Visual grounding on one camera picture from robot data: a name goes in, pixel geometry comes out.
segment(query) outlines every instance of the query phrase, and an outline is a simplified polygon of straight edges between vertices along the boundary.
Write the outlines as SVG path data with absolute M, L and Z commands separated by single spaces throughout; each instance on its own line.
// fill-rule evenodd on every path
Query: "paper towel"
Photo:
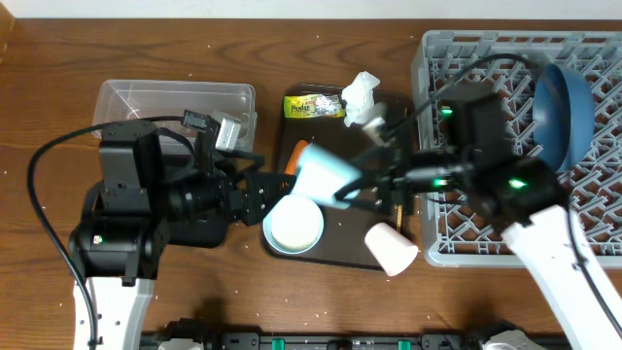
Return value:
M 346 105 L 346 118 L 343 122 L 346 126 L 352 123 L 367 123 L 373 117 L 373 89 L 380 84 L 380 80 L 367 72 L 357 75 L 354 82 L 343 89 L 341 98 Z

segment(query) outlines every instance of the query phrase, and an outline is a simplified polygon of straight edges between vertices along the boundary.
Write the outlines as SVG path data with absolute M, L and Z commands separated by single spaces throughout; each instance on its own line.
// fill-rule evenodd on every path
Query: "white bowl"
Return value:
M 284 254 L 300 254 L 313 248 L 322 237 L 324 216 L 313 200 L 290 194 L 276 203 L 263 219 L 262 226 L 263 235 L 272 248 Z M 303 238 L 301 243 L 293 247 L 292 243 L 300 238 Z

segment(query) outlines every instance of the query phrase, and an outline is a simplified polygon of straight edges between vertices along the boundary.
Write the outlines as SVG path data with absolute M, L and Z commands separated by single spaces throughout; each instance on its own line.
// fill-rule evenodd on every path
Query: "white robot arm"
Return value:
M 508 227 L 503 241 L 525 264 L 551 306 L 573 349 L 622 349 L 622 337 L 597 299 L 600 295 L 615 322 L 622 321 L 622 299 L 598 264 L 576 213 L 559 205 L 533 214 L 528 227 Z M 571 232 L 596 291 L 581 270 Z
M 145 314 L 154 295 L 155 280 L 138 278 L 132 287 L 124 287 L 119 277 L 90 277 L 86 288 L 91 295 L 101 344 L 98 350 L 136 350 L 140 343 Z M 88 350 L 90 327 L 85 299 L 74 286 L 76 334 L 74 350 Z

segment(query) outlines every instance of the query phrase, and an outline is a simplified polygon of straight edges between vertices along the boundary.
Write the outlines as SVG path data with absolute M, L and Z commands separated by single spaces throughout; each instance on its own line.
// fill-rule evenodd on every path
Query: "blue bowl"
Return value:
M 539 77 L 534 96 L 534 140 L 538 157 L 553 170 L 572 168 L 585 158 L 594 135 L 594 100 L 578 72 L 549 64 Z

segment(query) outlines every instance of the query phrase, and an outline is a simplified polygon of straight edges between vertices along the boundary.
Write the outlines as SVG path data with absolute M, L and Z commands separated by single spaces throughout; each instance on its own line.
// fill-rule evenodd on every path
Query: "green led light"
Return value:
M 434 179 L 432 181 L 432 187 L 443 187 L 443 186 L 447 186 L 449 184 L 449 181 L 445 180 L 445 179 Z
M 447 106 L 443 106 L 440 108 L 440 114 L 443 116 L 443 118 L 451 117 L 452 113 L 454 113 L 454 111 L 452 111 L 451 108 Z
M 522 189 L 527 186 L 526 182 L 523 182 L 519 179 L 509 179 L 507 183 L 509 184 L 511 188 L 516 189 L 516 190 Z

